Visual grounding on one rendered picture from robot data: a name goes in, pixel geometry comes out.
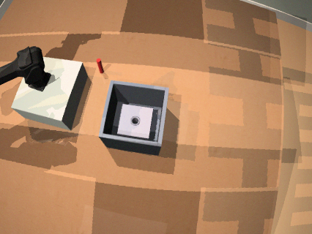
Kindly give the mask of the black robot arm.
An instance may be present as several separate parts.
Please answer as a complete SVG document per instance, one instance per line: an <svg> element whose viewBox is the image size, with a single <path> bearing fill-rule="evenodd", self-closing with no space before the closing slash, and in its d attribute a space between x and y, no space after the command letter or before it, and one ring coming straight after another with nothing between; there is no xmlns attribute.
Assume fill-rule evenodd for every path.
<svg viewBox="0 0 312 234"><path fill-rule="evenodd" d="M28 87L43 91L51 73L44 71L41 48L32 46L17 52L17 58L9 64L0 67L0 85L17 77L24 77Z"/></svg>

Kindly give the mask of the dark red peg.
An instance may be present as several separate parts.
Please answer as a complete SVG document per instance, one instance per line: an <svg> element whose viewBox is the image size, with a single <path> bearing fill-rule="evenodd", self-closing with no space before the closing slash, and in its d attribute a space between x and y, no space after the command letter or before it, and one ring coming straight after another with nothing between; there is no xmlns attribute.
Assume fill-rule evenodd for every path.
<svg viewBox="0 0 312 234"><path fill-rule="evenodd" d="M101 62L100 59L97 59L97 65L98 65L99 70L100 70L99 72L100 72L100 73L104 73L103 66L102 66L102 62Z"/></svg>

